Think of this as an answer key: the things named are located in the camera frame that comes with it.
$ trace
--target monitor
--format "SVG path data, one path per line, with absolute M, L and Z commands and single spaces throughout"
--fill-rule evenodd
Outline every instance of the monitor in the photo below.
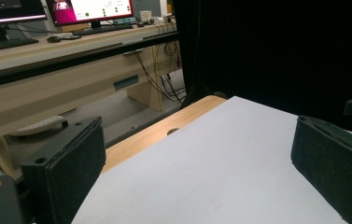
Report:
M 132 0 L 46 0 L 54 26 L 90 23 L 101 27 L 101 21 L 130 18 L 134 15 Z
M 0 41 L 7 40 L 8 24 L 46 19 L 40 0 L 0 0 Z

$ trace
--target keyboard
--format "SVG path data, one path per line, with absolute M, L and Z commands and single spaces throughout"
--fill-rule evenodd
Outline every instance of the keyboard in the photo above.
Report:
M 35 44 L 35 43 L 38 43 L 38 42 L 39 42 L 39 40 L 32 39 L 32 38 L 9 39 L 9 40 L 5 40 L 5 41 L 0 41 L 0 49 L 16 48 L 16 47 L 19 47 L 19 46 Z
M 121 24 L 121 25 L 113 25 L 113 26 L 102 26 L 100 28 L 94 28 L 89 30 L 77 30 L 73 31 L 73 35 L 96 35 L 111 31 L 118 31 L 118 30 L 125 30 L 125 29 L 132 29 L 133 26 L 131 24 Z

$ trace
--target white sheet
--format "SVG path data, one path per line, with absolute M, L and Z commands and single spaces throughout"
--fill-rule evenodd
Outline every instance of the white sheet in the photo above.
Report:
M 345 223 L 291 163 L 296 124 L 233 97 L 101 175 L 73 223 Z

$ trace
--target wooden table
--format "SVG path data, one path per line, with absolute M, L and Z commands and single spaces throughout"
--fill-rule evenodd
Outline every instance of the wooden table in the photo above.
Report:
M 206 96 L 200 101 L 175 112 L 175 114 L 117 143 L 113 147 L 109 147 L 106 150 L 106 165 L 102 173 L 126 161 L 154 143 L 161 141 L 167 136 L 169 131 L 184 127 L 225 101 L 225 99 L 214 95 Z

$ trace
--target black cable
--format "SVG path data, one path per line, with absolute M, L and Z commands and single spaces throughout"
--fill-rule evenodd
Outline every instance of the black cable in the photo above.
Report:
M 140 57 L 140 55 L 138 54 L 138 52 L 136 50 L 133 51 L 135 57 L 137 58 L 138 62 L 140 63 L 141 67 L 143 68 L 144 70 L 144 73 L 147 77 L 147 80 L 149 82 L 149 84 L 155 88 L 156 91 L 159 91 L 161 94 L 163 94 L 167 99 L 175 102 L 175 100 L 171 99 L 169 96 L 167 96 L 166 93 L 164 93 L 164 91 L 162 90 L 162 88 L 158 85 L 158 83 L 149 75 L 149 73 L 147 72 L 147 69 L 146 67 L 144 66 L 144 63 Z

